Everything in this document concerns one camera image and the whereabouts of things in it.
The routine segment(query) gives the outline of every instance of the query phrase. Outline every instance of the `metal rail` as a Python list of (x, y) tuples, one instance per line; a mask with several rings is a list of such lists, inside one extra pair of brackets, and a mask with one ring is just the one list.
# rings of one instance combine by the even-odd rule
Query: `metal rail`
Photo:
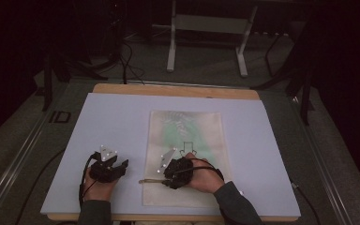
[(16, 157), (12, 160), (10, 165), (7, 167), (5, 172), (3, 173), (0, 179), (0, 205), (8, 195), (12, 185), (16, 181), (17, 176), (19, 175), (21, 169), (25, 161), (27, 160), (28, 156), (34, 149), (34, 146), (39, 138), (41, 130), (45, 125), (46, 121), (48, 120), (48, 116), (53, 111), (54, 107), (58, 102), (58, 97), (62, 96), (64, 91), (66, 90), (67, 85), (64, 83), (59, 83), (57, 87), (57, 91), (55, 93), (55, 97), (53, 98), (53, 102), (49, 109), (46, 112), (42, 112), (42, 115), (39, 117), (37, 122), (34, 124), (33, 128), (31, 129), (30, 134), (25, 139), (24, 143), (22, 144), (21, 149), (17, 153)]
[[(302, 118), (299, 114), (300, 106), (297, 103), (297, 98), (290, 99), (290, 102), (292, 111), (294, 112), (294, 116), (299, 120), (299, 123), (301, 125), (304, 125), (304, 122), (302, 121)], [(323, 155), (321, 154), (320, 147), (315, 141), (314, 134), (308, 126), (302, 126), (302, 130), (304, 131), (304, 136), (306, 137), (308, 144), (311, 146), (318, 175), (321, 177), (323, 187), (326, 191), (326, 194), (328, 195), (330, 203), (332, 204), (338, 222), (340, 223), (340, 225), (353, 225), (349, 213), (347, 212), (347, 209), (338, 193), (335, 182), (333, 181), (332, 176), (326, 167), (326, 163), (323, 160)]]

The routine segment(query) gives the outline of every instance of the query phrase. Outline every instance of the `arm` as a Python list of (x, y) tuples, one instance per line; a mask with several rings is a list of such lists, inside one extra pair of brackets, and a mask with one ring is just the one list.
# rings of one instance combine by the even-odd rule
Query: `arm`
[(233, 182), (213, 194), (227, 224), (263, 224), (253, 205), (239, 193)]
[(84, 203), (78, 218), (79, 225), (111, 225), (111, 194), (118, 180), (111, 183), (99, 183), (86, 172), (83, 194)]
[[(193, 159), (195, 156), (188, 153), (186, 158)], [(192, 160), (193, 166), (209, 166), (208, 163), (203, 161), (207, 160)], [(212, 193), (217, 200), (226, 224), (263, 224), (253, 205), (239, 193), (234, 183), (224, 184), (224, 181), (216, 172), (212, 170), (196, 170), (188, 186), (201, 192)]]

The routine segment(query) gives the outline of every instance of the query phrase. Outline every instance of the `white board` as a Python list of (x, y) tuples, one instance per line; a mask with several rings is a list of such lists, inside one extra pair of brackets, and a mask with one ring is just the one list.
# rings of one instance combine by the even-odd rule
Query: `white board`
[(89, 94), (42, 206), (42, 214), (79, 213), (86, 160), (103, 144), (129, 159), (112, 194), (114, 214), (219, 215), (216, 208), (143, 206), (151, 111), (221, 113), (233, 181), (262, 217), (300, 217), (288, 174), (259, 100)]

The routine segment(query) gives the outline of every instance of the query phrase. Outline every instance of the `dark background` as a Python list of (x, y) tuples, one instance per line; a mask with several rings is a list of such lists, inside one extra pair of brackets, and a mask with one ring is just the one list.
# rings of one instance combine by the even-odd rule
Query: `dark background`
[[(239, 7), (245, 1), (231, 1), (222, 10), (218, 3), (222, 1), (210, 1), (210, 7), (205, 11), (200, 7), (198, 12), (235, 17), (248, 13), (249, 7)], [(190, 11), (191, 4), (195, 1), (185, 0), (179, 10)], [(166, 0), (129, 0), (127, 25), (150, 37), (151, 23), (170, 23), (170, 8)], [(282, 32), (289, 8), (278, 4), (259, 8), (254, 31)], [(304, 15), (292, 17), (304, 19)], [(313, 85), (360, 171), (360, 1), (341, 1), (316, 18), (319, 35), (309, 38), (324, 38), (326, 45), (314, 70)], [(104, 1), (0, 1), (0, 126), (37, 90), (33, 77), (43, 69), (50, 44), (88, 62), (90, 55), (107, 54), (104, 46), (109, 43), (104, 38), (109, 22)]]

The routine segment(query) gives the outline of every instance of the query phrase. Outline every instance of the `metal frame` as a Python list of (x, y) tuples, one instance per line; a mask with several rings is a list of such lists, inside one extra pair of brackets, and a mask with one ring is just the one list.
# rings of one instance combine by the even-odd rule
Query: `metal frame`
[(44, 127), (44, 125), (47, 123), (49, 115), (52, 114), (55, 105), (57, 104), (59, 97), (63, 95), (67, 88), (66, 83), (59, 83), (58, 90), (55, 94), (55, 98), (52, 101), (51, 107), (49, 107), (46, 111), (42, 112), (42, 115), (39, 117), (38, 121), (35, 123), (34, 127), (32, 128), (31, 132), (29, 133), (28, 137), (22, 144), (21, 149), (17, 153), (16, 157), (13, 159), (13, 161), (10, 163), (10, 165), (7, 166), (7, 169), (3, 173), (0, 179), (0, 206), (6, 196), (8, 195), (8, 192), (10, 191), (11, 187), (13, 186), (14, 182), (17, 179), (17, 176), (19, 175), (20, 171), (23, 168), (23, 165), (25, 161), (27, 160), (28, 156), (32, 153), (34, 150), (34, 146), (38, 141), (39, 135)]
[(192, 16), (176, 14), (176, 0), (172, 0), (171, 46), (169, 48), (168, 65), (166, 67), (167, 71), (174, 71), (174, 60), (176, 55), (176, 29), (195, 30), (205, 32), (242, 34), (242, 42), (238, 47), (235, 48), (235, 53), (238, 61), (240, 75), (241, 77), (246, 77), (248, 75), (248, 70), (245, 63), (244, 50), (245, 46), (247, 45), (254, 18), (256, 16), (257, 8), (257, 6), (253, 7), (247, 20)]
[(311, 147), (311, 152), (314, 156), (315, 166), (317, 167), (317, 173), (321, 177), (323, 187), (325, 188), (328, 199), (332, 204), (332, 207), (337, 216), (337, 220), (339, 224), (353, 225), (350, 215), (343, 201), (341, 200), (340, 194), (338, 193), (338, 189), (336, 188), (335, 182), (332, 179), (332, 175), (328, 171), (326, 163), (323, 160), (323, 155), (321, 154), (320, 147), (317, 145), (317, 142), (315, 141), (314, 134), (312, 133), (309, 126), (304, 126), (303, 119), (300, 116), (298, 116), (300, 105), (298, 103), (297, 97), (294, 97), (293, 99), (290, 98), (290, 102), (294, 115), (296, 118), (298, 118), (300, 127), (304, 132), (304, 136), (306, 137), (306, 140), (309, 146)]

